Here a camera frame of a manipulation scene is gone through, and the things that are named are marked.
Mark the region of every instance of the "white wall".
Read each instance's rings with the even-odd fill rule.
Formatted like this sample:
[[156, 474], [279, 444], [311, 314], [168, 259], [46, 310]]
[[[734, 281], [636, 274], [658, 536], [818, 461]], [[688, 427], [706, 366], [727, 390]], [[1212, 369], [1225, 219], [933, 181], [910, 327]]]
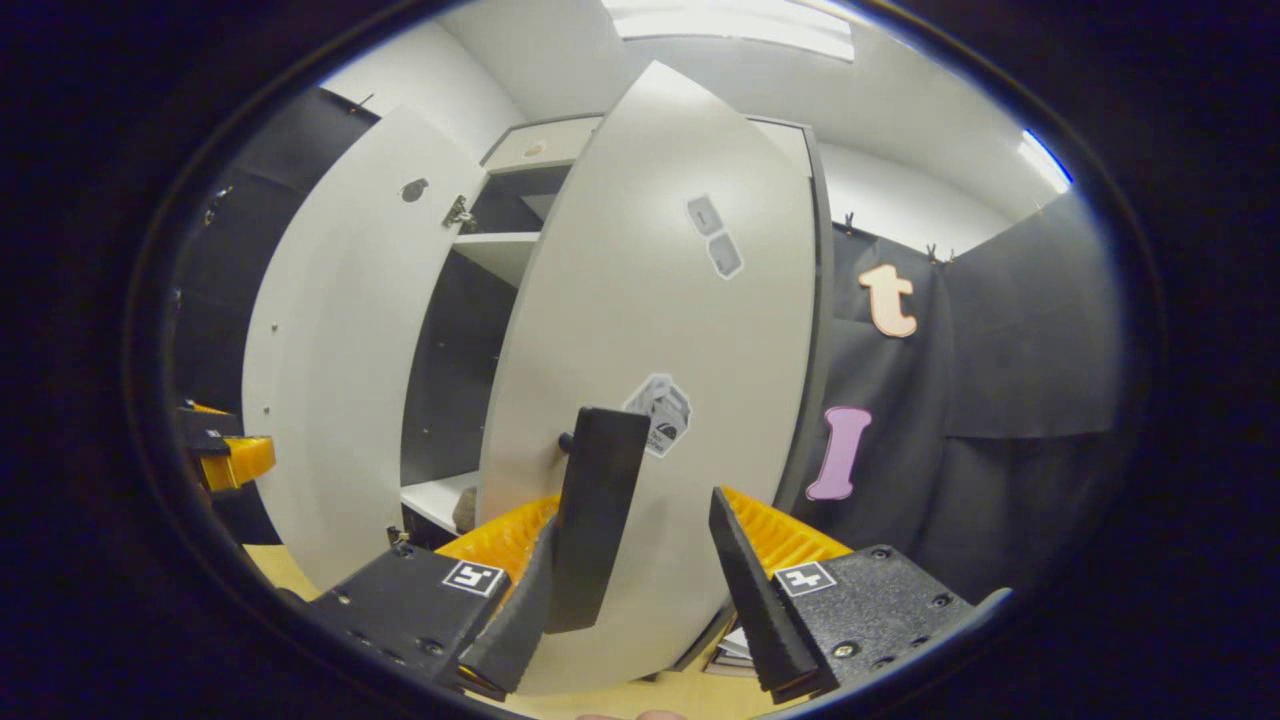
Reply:
[[436, 22], [412, 27], [320, 83], [387, 115], [407, 105], [475, 159], [524, 113], [457, 40]]
[[1014, 220], [955, 186], [865, 152], [818, 143], [831, 219], [887, 237], [920, 252], [937, 245], [938, 255], [956, 255], [991, 240]]

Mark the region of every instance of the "white shelf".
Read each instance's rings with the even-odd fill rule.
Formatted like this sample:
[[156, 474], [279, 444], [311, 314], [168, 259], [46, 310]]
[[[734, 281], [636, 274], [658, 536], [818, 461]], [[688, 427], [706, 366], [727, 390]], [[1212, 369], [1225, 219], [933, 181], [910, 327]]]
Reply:
[[538, 234], [535, 232], [460, 234], [453, 241], [453, 249], [481, 268], [520, 287]]
[[480, 470], [404, 486], [401, 488], [401, 502], [445, 530], [458, 534], [457, 527], [453, 525], [453, 509], [457, 507], [462, 492], [477, 484], [480, 484]]

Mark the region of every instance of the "pink letter i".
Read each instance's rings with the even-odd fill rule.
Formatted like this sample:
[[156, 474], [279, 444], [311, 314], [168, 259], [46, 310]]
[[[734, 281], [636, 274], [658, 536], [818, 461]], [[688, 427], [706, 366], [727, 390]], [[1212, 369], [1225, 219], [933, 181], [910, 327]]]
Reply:
[[809, 500], [844, 500], [854, 492], [854, 456], [863, 430], [872, 424], [872, 414], [858, 407], [832, 407], [826, 418], [831, 425], [827, 456], [818, 479], [804, 493]]

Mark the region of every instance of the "ceiling light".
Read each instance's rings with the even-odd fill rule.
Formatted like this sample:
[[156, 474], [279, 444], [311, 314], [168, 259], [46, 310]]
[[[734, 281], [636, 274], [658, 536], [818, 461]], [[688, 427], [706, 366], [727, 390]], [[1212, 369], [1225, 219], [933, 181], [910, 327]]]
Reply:
[[1029, 131], [1023, 131], [1023, 143], [1018, 146], [1018, 154], [1025, 158], [1057, 192], [1066, 192], [1071, 187], [1071, 177], [1062, 169], [1062, 164]]
[[790, 0], [600, 0], [622, 40], [671, 36], [774, 42], [854, 60], [849, 22]]

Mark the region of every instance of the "white cabinet door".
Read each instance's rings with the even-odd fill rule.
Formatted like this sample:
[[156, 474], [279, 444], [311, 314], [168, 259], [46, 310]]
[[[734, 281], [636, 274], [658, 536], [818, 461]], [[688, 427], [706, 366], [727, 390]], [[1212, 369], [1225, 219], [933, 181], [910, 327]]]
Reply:
[[[425, 179], [407, 202], [401, 188]], [[244, 429], [271, 436], [257, 480], [316, 587], [387, 550], [401, 525], [404, 392], [422, 318], [457, 234], [442, 227], [484, 172], [399, 108], [325, 173], [271, 258], [244, 348]]]
[[[740, 255], [728, 279], [699, 229], [714, 220], [687, 210], [699, 197]], [[728, 597], [707, 527], [712, 488], [773, 500], [804, 388], [814, 268], [803, 169], [719, 99], [650, 65], [573, 164], [534, 249], [485, 421], [477, 521], [557, 493], [557, 438], [579, 409], [622, 409], [653, 373], [687, 396], [689, 428], [644, 457], [598, 624], [544, 635], [521, 694], [662, 670]]]

